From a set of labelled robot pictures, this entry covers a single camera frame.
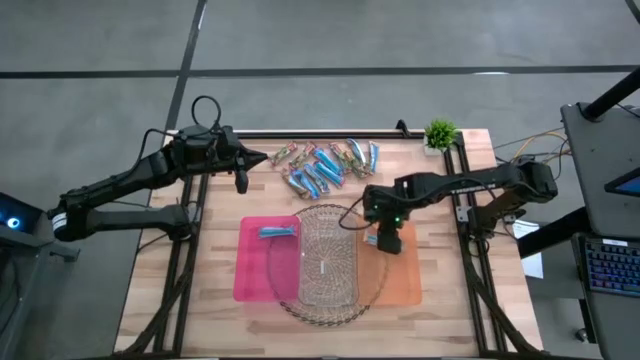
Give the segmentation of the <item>white paper sheet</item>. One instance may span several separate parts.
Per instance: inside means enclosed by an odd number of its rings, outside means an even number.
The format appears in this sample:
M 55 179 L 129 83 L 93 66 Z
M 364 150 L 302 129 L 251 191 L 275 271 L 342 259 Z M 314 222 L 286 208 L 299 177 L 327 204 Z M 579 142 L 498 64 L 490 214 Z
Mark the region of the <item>white paper sheet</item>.
M 522 220 L 516 220 L 512 226 L 512 231 L 517 240 L 520 240 L 525 235 L 533 233 L 540 228 L 539 224 L 531 223 Z M 544 270 L 543 270 L 543 261 L 542 255 L 540 252 L 530 255 L 528 257 L 521 259 L 521 264 L 523 267 L 524 274 L 527 277 L 543 279 L 544 278 Z

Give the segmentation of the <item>grey computer desk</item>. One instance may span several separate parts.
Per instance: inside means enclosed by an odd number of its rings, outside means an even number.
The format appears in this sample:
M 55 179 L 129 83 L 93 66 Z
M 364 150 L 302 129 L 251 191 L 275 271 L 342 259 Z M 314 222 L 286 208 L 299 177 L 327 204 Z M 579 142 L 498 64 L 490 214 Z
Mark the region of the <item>grey computer desk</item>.
M 640 360 L 640 297 L 592 291 L 584 273 L 587 238 L 640 243 L 640 197 L 607 193 L 604 185 L 640 167 L 640 118 L 614 108 L 600 122 L 583 104 L 561 109 L 591 231 L 572 238 L 594 342 L 605 360 Z

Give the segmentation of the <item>blue computer screen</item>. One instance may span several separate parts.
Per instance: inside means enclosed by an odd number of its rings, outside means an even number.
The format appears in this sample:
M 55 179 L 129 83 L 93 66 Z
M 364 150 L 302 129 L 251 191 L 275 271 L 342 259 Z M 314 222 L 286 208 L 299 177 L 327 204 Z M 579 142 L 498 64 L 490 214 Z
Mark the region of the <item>blue computer screen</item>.
M 607 193 L 640 197 L 640 167 L 606 183 Z

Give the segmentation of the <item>black backlit keyboard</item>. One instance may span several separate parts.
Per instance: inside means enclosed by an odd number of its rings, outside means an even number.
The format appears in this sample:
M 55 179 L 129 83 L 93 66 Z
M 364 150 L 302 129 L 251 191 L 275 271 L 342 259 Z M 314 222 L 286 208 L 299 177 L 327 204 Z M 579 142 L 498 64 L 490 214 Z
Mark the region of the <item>black backlit keyboard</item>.
M 581 250 L 592 291 L 640 297 L 640 243 L 587 238 Z

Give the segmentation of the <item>computer with blue light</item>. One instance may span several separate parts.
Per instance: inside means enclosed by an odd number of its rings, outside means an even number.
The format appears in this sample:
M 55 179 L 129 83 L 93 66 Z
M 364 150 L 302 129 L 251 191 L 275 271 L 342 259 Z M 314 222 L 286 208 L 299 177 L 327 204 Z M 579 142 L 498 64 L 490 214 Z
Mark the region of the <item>computer with blue light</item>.
M 0 226 L 33 234 L 43 211 L 0 192 Z

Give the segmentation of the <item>grey equipment stand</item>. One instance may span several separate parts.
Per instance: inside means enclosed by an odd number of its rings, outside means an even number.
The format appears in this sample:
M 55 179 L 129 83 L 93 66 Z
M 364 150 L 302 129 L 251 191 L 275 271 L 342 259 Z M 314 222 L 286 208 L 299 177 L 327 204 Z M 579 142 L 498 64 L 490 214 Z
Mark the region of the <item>grey equipment stand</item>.
M 55 240 L 0 227 L 0 360 L 15 358 L 45 262 L 50 256 L 74 262 L 78 254 Z

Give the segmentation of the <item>round woven placemat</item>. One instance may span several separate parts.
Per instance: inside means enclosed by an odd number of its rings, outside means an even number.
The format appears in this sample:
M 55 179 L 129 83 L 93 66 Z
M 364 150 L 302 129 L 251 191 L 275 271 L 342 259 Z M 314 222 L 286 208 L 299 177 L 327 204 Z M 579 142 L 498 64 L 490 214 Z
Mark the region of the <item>round woven placemat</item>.
M 349 210 L 344 206 L 336 204 L 321 204 L 313 205 L 304 208 L 295 213 L 295 216 L 299 218 L 301 214 L 338 214 L 340 216 L 338 224 L 340 227 L 346 230 L 356 232 L 356 248 L 359 235 L 366 226 L 361 221 L 359 214 L 353 210 Z M 359 305 L 358 304 L 358 283 L 356 272 L 356 290 L 357 298 L 354 305 L 342 306 L 335 308 L 308 306 L 302 304 L 299 299 L 290 302 L 276 302 L 280 307 L 289 315 L 297 320 L 317 327 L 338 327 L 354 322 L 357 318 L 361 317 L 368 310 L 373 308 L 373 305 Z

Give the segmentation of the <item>small potted green plant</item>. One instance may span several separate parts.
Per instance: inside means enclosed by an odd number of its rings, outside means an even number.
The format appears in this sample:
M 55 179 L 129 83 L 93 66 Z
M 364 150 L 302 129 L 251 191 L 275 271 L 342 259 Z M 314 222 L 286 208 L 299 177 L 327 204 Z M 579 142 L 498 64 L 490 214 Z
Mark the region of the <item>small potted green plant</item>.
M 443 155 L 459 133 L 456 125 L 446 118 L 435 118 L 424 128 L 424 152 L 427 156 Z

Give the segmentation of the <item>red green granola bar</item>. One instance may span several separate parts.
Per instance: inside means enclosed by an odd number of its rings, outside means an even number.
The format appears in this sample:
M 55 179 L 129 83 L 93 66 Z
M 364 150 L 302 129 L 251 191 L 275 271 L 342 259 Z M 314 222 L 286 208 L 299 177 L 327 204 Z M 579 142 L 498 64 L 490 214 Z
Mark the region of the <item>red green granola bar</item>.
M 269 157 L 269 161 L 272 166 L 276 166 L 281 163 L 285 158 L 293 154 L 298 148 L 298 145 L 295 141 L 290 141 L 282 148 L 280 148 L 276 153 Z
M 301 152 L 289 162 L 289 168 L 291 170 L 294 170 L 303 167 L 307 159 L 314 153 L 316 148 L 317 146 L 313 142 L 308 141 Z

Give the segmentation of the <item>black stand bar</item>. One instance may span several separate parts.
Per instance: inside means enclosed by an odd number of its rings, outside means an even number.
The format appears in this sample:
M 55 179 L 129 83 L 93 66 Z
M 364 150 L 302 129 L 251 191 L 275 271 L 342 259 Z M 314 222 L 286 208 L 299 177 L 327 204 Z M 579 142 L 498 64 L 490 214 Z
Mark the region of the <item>black stand bar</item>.
M 591 231 L 585 207 L 579 208 L 554 222 L 548 223 L 517 240 L 521 258 L 526 258 L 569 240 L 575 233 Z

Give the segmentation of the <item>beige plastic bin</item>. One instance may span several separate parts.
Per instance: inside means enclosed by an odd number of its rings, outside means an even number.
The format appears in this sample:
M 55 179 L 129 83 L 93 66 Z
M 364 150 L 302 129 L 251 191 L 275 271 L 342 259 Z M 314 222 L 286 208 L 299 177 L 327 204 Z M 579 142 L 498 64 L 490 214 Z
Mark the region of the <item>beige plastic bin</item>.
M 363 241 L 357 242 L 358 304 L 373 306 L 413 306 L 422 301 L 422 286 L 416 229 L 406 223 L 399 230 L 402 252 L 381 252 Z

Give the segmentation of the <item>pink plastic bin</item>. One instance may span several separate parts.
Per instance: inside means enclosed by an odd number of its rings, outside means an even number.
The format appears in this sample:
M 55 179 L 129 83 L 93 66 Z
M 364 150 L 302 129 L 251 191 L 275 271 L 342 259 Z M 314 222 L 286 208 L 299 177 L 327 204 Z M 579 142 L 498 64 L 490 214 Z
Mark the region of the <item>pink plastic bin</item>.
M 296 227 L 296 236 L 261 239 L 261 227 Z M 240 222 L 233 298 L 238 302 L 290 302 L 300 285 L 300 219 L 252 216 Z

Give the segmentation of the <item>black round pole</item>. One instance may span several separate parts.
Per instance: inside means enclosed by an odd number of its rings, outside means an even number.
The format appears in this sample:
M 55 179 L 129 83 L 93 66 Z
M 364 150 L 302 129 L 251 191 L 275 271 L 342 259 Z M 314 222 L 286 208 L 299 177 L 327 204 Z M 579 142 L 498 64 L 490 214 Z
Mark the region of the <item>black round pole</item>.
M 590 122 L 600 122 L 600 117 L 608 110 L 640 88 L 640 67 L 636 68 L 604 94 L 581 108 L 582 116 Z

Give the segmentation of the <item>clear plastic bin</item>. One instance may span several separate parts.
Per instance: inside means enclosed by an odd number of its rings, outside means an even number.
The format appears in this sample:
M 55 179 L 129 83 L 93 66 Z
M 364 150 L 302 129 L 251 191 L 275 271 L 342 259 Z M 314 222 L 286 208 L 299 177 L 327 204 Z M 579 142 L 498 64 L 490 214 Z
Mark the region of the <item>clear plastic bin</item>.
M 356 232 L 339 226 L 338 214 L 301 214 L 299 301 L 308 306 L 354 305 Z

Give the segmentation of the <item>white label snack packet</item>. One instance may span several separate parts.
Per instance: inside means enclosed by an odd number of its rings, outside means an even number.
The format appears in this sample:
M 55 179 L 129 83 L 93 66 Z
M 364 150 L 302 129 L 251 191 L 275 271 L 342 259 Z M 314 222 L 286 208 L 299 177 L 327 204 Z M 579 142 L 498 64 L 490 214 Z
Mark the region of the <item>white label snack packet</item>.
M 337 188 L 341 188 L 343 186 L 344 179 L 333 170 L 328 168 L 324 163 L 316 161 L 314 163 L 314 168 Z

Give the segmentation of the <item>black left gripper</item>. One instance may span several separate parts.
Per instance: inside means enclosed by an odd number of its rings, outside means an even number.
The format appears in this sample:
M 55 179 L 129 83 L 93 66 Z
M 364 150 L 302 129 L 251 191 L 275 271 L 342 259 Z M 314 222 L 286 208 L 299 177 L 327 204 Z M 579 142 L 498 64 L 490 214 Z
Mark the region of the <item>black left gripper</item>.
M 268 158 L 264 152 L 241 148 L 232 127 L 215 125 L 209 142 L 209 172 L 245 173 Z

